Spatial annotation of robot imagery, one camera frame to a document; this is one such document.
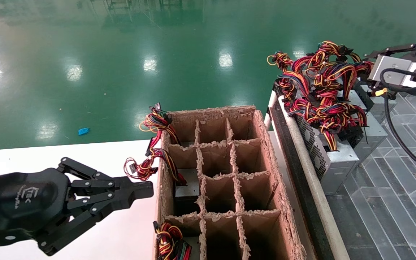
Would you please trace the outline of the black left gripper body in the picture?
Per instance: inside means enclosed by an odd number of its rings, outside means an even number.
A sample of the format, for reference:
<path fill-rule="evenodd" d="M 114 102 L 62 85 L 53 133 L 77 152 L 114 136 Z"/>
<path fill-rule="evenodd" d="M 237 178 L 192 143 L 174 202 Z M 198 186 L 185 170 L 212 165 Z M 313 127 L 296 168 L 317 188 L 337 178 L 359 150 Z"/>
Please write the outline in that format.
<path fill-rule="evenodd" d="M 61 250 L 74 241 L 70 188 L 68 176 L 54 168 L 0 175 L 0 246 L 35 240 L 42 250 Z"/>

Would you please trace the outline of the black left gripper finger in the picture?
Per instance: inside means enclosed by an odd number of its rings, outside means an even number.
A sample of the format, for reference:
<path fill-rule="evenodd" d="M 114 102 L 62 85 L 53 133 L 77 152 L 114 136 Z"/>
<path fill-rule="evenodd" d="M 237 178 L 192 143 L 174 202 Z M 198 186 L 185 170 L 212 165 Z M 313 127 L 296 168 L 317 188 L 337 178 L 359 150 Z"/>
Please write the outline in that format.
<path fill-rule="evenodd" d="M 132 182 L 126 176 L 111 177 L 68 157 L 61 159 L 58 170 L 80 179 L 70 184 L 71 190 L 78 196 L 112 194 L 119 196 L 121 200 L 135 200 L 151 198 L 154 195 L 150 181 Z"/>
<path fill-rule="evenodd" d="M 54 255 L 112 212 L 129 209 L 135 199 L 133 191 L 109 191 L 69 201 L 60 219 L 37 237 L 40 250 L 48 256 Z"/>

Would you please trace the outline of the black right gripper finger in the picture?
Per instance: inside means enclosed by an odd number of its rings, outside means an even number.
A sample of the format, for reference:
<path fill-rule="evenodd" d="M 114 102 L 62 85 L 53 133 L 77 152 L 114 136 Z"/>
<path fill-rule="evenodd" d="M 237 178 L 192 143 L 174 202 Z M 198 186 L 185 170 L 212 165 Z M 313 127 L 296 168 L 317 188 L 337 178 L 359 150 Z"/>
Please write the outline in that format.
<path fill-rule="evenodd" d="M 407 53 L 400 58 L 406 60 L 416 60 L 416 44 L 405 44 L 394 47 L 387 47 L 381 51 L 373 51 L 370 54 L 365 54 L 365 58 L 376 59 L 378 56 L 391 56 L 398 53 Z"/>
<path fill-rule="evenodd" d="M 380 81 L 366 80 L 365 84 L 368 86 L 368 96 L 384 95 L 384 85 Z"/>

